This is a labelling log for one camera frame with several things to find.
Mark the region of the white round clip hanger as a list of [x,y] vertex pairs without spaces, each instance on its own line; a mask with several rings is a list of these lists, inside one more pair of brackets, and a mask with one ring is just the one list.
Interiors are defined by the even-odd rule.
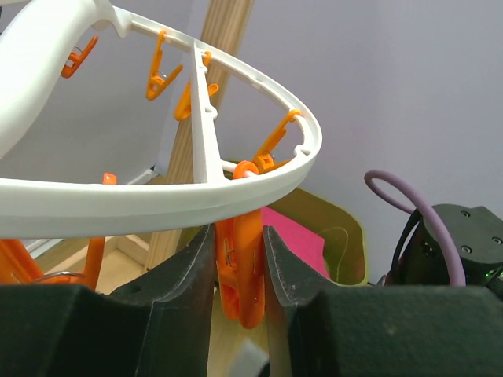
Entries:
[[[108,1],[31,1],[1,36],[1,151],[27,133],[46,104],[70,52],[90,27],[112,25],[156,37],[191,56],[194,181],[180,185],[100,185],[2,179],[4,238],[113,236],[189,228],[257,210],[289,194],[308,174],[322,145],[311,110],[273,79],[174,28],[113,6]],[[294,157],[266,174],[228,180],[234,164],[221,158],[202,56],[234,73],[287,110],[303,134]]]

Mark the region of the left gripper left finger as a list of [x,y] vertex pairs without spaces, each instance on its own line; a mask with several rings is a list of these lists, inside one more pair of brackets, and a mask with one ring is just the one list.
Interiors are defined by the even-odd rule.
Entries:
[[215,230],[103,295],[79,284],[1,289],[4,376],[204,376]]

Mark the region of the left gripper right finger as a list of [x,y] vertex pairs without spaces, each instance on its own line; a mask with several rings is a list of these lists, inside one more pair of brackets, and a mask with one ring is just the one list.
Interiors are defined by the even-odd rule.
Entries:
[[263,231],[273,376],[499,376],[502,304],[482,287],[339,287]]

